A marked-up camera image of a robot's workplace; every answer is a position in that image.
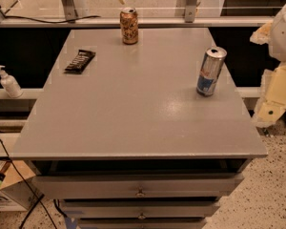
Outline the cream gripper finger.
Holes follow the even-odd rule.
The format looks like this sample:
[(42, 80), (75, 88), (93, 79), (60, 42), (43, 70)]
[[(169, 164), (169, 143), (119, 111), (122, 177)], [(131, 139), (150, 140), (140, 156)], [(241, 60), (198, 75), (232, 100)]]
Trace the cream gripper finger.
[(283, 105), (259, 99), (254, 108), (252, 122), (258, 128), (268, 128), (275, 125), (285, 112)]
[(270, 41), (271, 27), (272, 22), (265, 23), (253, 32), (250, 37), (250, 41), (258, 45), (268, 44)]

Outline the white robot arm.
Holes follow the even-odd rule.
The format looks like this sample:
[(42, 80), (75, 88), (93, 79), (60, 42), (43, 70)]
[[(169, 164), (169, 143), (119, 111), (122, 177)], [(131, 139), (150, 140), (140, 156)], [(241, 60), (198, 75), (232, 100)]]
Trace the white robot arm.
[(265, 70), (260, 84), (253, 122), (258, 128), (275, 125), (286, 112), (286, 4), (272, 22), (256, 30), (250, 41), (267, 44), (269, 55), (279, 61), (273, 70)]

